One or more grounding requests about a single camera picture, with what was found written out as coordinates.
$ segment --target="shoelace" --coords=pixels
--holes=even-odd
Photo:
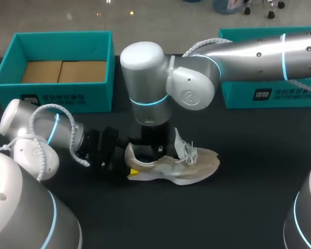
[[[177,163],[185,162],[188,165],[195,164],[197,162],[197,157],[198,157],[197,148],[193,147],[193,142],[191,142],[191,145],[190,145],[186,141],[182,140],[182,143],[184,144],[184,147],[185,147],[185,157],[176,162]]]

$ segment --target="cable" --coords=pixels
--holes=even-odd
[[[223,39],[223,38],[211,38],[211,39],[206,39],[206,40],[202,40],[199,41],[198,43],[195,43],[187,52],[184,53],[184,55],[182,55],[182,57],[187,57],[189,56],[192,52],[194,52],[195,50],[199,49],[200,47],[203,47],[207,44],[211,44],[211,43],[231,43],[231,40],[227,40],[227,39]]]
[[[80,159],[79,157],[76,156],[75,154],[75,151],[74,151],[74,142],[75,142],[75,132],[76,132],[76,125],[75,125],[75,120],[73,118],[73,116],[71,115],[71,113],[66,109],[64,108],[63,106],[61,105],[57,105],[57,104],[46,104],[46,105],[42,105],[40,106],[39,108],[37,108],[33,113],[32,113],[32,116],[29,120],[29,129],[30,129],[30,133],[32,135],[35,135],[35,130],[34,130],[34,122],[35,122],[35,118],[37,116],[37,114],[39,112],[41,112],[42,110],[44,109],[49,109],[49,108],[55,108],[55,109],[58,109],[62,112],[64,112],[64,114],[67,115],[67,117],[69,118],[70,120],[70,124],[71,124],[71,129],[72,129],[72,135],[70,137],[70,147],[69,147],[69,152],[72,156],[72,158],[78,162],[79,164],[82,164],[83,166],[85,167],[89,167],[90,164],[86,161],[86,160],[83,160],[83,159]],[[41,156],[41,166],[40,166],[40,172],[39,172],[39,175],[37,177],[37,180],[38,181],[41,181],[41,179],[43,178],[43,174],[44,174],[44,171],[46,169],[46,156],[45,156],[45,152],[44,152],[44,149],[41,145],[41,143],[38,141],[37,137],[34,137],[33,138],[33,141],[36,143],[37,147],[39,148],[40,150],[40,156]]]
[[[0,150],[8,150],[11,151],[10,147],[16,143],[16,141],[18,139],[33,139],[33,138],[37,138],[39,139],[41,142],[47,143],[46,139],[41,137],[41,136],[37,136],[37,135],[32,135],[32,134],[25,134],[25,135],[21,135],[21,136],[17,136],[15,137],[9,144],[4,144],[2,147],[0,147]]]
[[[301,82],[299,82],[299,81],[297,81],[297,80],[290,79],[290,80],[287,80],[287,82],[293,84],[294,86],[297,86],[297,87],[299,87],[299,88],[303,88],[303,89],[305,89],[305,90],[311,92],[311,87],[310,87],[310,86],[308,86],[308,85],[306,85],[306,84],[303,84],[303,83],[301,83]]]

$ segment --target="cardboard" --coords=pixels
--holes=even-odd
[[[106,64],[106,61],[64,61],[58,82],[105,82]]]
[[[62,61],[30,61],[23,74],[22,83],[57,83]]]

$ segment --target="tiled floor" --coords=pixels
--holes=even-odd
[[[0,0],[0,56],[14,32],[111,30],[116,54],[149,40],[167,53],[183,53],[195,42],[217,36],[221,27],[311,25],[311,0],[284,0],[276,18],[254,0],[251,15],[223,16],[212,0]]]

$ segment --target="stool leg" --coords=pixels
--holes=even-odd
[[[279,0],[279,1],[278,1],[278,8],[279,8],[279,9],[283,9],[284,7],[285,7],[285,2],[282,1],[282,0]]]
[[[273,11],[273,8],[274,8],[274,2],[273,2],[273,0],[268,0],[268,2],[271,4],[271,9],[269,10],[269,12],[268,12],[268,18],[269,19],[273,19],[273,18],[275,18],[275,13],[274,13],[274,11]]]
[[[249,15],[251,13],[250,4],[252,0],[244,0],[244,3],[246,4],[246,7],[244,9],[244,14]]]

